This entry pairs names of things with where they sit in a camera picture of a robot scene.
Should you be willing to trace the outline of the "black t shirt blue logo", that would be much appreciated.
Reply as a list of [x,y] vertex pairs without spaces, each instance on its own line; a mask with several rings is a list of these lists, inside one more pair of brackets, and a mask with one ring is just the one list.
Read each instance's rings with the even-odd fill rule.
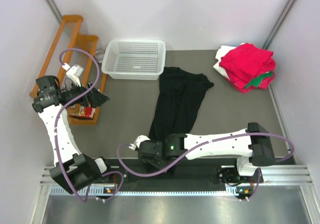
[[190,133],[206,92],[214,83],[204,74],[178,67],[165,67],[159,78],[159,95],[148,137],[165,142],[170,134]]

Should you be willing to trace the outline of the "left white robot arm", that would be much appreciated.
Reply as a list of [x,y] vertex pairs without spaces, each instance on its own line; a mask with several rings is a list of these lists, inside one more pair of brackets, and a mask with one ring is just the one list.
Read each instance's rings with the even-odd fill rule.
[[80,152],[69,126],[67,107],[81,104],[97,108],[110,100],[92,83],[87,87],[73,85],[61,90],[56,76],[46,75],[36,80],[39,87],[32,107],[42,119],[52,145],[55,167],[51,178],[69,194],[96,181],[109,182],[113,170],[103,157],[92,159]]

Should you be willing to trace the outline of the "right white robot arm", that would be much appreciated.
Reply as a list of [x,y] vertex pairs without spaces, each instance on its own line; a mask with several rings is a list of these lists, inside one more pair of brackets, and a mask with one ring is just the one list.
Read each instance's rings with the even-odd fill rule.
[[259,123],[248,123],[236,132],[214,135],[170,134],[165,141],[140,135],[131,145],[138,158],[161,170],[176,159],[193,160],[210,156],[237,156],[234,178],[249,179],[259,167],[276,162],[268,132]]

